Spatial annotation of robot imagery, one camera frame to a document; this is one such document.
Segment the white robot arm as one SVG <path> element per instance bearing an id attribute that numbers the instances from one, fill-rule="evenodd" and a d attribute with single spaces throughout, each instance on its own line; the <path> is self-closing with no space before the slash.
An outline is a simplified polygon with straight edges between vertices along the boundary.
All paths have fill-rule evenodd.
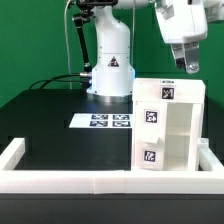
<path id="1" fill-rule="evenodd" d="M 189 74 L 199 71 L 199 42 L 207 37 L 203 0 L 115 0 L 94 4 L 97 34 L 97 64 L 92 70 L 87 95 L 104 102 L 125 102 L 131 98 L 135 70 L 130 64 L 130 30 L 114 18 L 112 9 L 155 6 L 165 43 L 172 49 L 176 66 Z"/>

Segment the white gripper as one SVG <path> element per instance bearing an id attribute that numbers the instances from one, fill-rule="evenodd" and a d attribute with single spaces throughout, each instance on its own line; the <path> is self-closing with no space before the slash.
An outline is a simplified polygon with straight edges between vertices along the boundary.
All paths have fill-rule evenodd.
<path id="1" fill-rule="evenodd" d="M 188 74 L 197 73 L 199 43 L 196 41 L 205 39 L 208 31 L 203 0 L 156 0 L 155 12 L 164 42 L 172 44 L 176 67 L 185 68 Z"/>

